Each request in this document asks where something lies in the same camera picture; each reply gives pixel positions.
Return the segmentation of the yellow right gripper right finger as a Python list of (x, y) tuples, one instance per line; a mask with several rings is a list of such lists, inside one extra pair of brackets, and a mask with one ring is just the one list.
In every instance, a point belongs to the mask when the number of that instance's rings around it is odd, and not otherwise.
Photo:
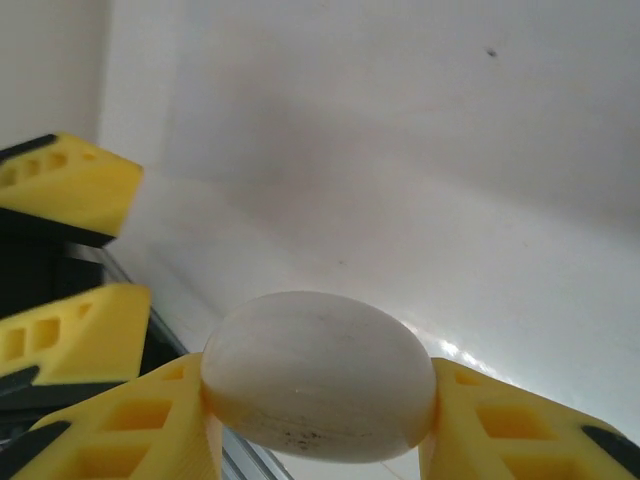
[(588, 414), (444, 358), (424, 479), (636, 479), (639, 447)]

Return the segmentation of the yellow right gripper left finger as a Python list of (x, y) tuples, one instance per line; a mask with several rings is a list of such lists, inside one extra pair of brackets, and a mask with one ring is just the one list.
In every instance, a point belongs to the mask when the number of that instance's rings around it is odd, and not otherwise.
[(2, 451), (2, 478), (221, 478), (222, 425), (207, 411), (200, 364), (181, 356), (45, 416)]

